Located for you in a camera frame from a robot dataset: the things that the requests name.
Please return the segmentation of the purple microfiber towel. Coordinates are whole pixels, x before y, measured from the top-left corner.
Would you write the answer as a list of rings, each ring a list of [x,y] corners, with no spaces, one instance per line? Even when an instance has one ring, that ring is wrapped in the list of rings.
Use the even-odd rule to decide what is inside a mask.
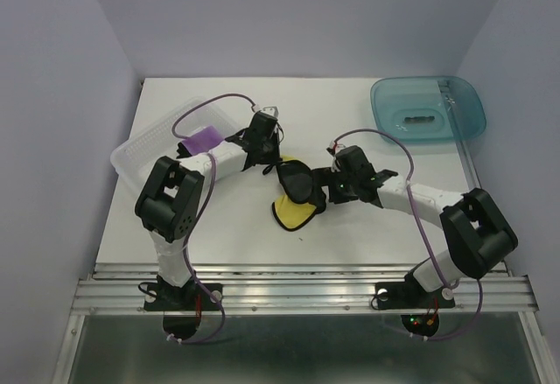
[[[178,157],[192,157],[208,152],[224,140],[225,137],[214,126],[207,126],[178,143]]]

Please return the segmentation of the yellow and black towel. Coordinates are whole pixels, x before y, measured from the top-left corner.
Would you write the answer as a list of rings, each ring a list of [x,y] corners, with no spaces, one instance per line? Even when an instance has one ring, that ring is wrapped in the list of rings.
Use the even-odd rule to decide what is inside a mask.
[[[266,176],[273,170],[283,193],[271,204],[271,212],[283,230],[296,232],[326,210],[326,194],[307,164],[293,157],[281,157],[266,166],[262,174]]]

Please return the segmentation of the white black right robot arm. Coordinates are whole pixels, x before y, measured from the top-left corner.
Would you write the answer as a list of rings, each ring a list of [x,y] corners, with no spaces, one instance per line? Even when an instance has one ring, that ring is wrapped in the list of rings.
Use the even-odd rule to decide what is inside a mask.
[[[413,184],[395,171],[377,171],[356,146],[331,145],[332,167],[325,174],[335,203],[359,200],[411,215],[444,234],[446,250],[430,252],[402,281],[382,283],[378,307],[421,308],[463,278],[481,279],[518,247],[518,238],[488,192],[448,192]]]

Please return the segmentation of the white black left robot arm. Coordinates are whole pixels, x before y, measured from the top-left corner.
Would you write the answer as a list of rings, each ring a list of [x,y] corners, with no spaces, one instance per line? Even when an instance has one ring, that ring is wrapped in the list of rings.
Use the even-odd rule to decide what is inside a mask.
[[[249,126],[225,136],[207,127],[178,143],[178,156],[160,157],[136,201],[135,215],[157,252],[157,281],[140,287],[156,301],[184,309],[198,290],[186,266],[186,239],[209,203],[215,182],[280,160],[278,110],[256,112]]]

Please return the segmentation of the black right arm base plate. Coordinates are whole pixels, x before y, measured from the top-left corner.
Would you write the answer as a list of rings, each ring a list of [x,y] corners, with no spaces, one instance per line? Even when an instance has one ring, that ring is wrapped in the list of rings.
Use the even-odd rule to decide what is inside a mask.
[[[419,285],[407,282],[380,282],[375,285],[375,293],[370,306],[376,311],[420,310],[436,307],[451,309],[455,300],[445,299],[442,290],[425,291]]]

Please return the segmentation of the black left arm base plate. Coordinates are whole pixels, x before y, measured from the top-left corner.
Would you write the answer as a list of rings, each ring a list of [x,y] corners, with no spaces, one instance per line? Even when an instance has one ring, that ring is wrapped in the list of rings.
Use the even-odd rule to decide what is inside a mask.
[[[140,282],[137,288],[144,296],[143,309],[148,312],[219,310],[216,302],[194,281],[183,288],[166,282]]]

